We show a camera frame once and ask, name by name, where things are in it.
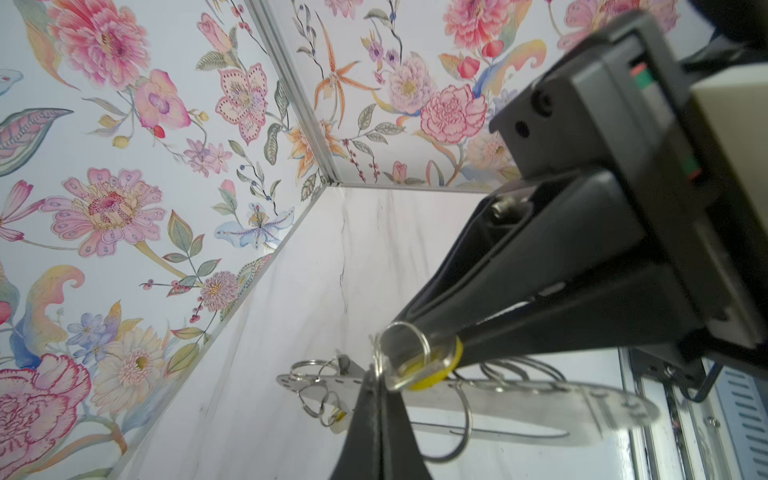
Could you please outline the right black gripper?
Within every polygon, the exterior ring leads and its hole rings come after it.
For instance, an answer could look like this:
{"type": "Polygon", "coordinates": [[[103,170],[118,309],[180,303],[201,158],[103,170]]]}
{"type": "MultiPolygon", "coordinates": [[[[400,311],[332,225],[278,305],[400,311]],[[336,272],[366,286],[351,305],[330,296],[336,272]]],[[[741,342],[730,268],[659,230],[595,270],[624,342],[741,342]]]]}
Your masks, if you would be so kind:
{"type": "Polygon", "coordinates": [[[730,216],[691,87],[649,14],[580,43],[491,121],[525,182],[479,203],[399,320],[459,336],[461,367],[658,347],[765,376],[767,235],[730,216]]]}

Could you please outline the steel key holder plate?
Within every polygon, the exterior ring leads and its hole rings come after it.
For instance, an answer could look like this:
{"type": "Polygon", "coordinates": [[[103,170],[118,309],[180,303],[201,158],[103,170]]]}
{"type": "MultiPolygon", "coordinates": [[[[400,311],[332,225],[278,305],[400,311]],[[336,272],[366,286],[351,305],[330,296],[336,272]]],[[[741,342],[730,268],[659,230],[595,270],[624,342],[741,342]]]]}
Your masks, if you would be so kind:
{"type": "MultiPolygon", "coordinates": [[[[458,457],[474,438],[509,443],[581,446],[610,432],[653,424],[659,408],[637,394],[601,385],[565,381],[530,358],[494,360],[480,366],[481,379],[447,378],[425,390],[402,395],[413,431],[458,435],[460,443],[440,457],[458,457]]],[[[367,372],[345,355],[329,361],[304,360],[277,383],[297,395],[307,415],[326,428],[348,431],[367,372]]]]}

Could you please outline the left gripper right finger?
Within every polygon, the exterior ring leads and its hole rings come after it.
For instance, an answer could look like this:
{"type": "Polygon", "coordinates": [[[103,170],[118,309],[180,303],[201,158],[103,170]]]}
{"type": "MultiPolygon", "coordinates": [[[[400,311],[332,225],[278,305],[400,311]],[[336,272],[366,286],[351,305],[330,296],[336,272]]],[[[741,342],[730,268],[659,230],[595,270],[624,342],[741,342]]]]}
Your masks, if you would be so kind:
{"type": "Polygon", "coordinates": [[[430,480],[407,410],[398,392],[383,390],[381,399],[381,478],[430,480]]]}

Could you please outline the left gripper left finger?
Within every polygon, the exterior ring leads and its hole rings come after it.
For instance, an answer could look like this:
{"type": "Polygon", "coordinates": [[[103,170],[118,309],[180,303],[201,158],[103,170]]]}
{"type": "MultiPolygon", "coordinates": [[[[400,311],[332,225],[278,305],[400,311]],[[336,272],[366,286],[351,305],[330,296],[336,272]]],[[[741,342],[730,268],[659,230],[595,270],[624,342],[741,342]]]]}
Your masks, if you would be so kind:
{"type": "Polygon", "coordinates": [[[379,479],[381,474],[381,390],[373,371],[368,371],[332,480],[379,479]]]}

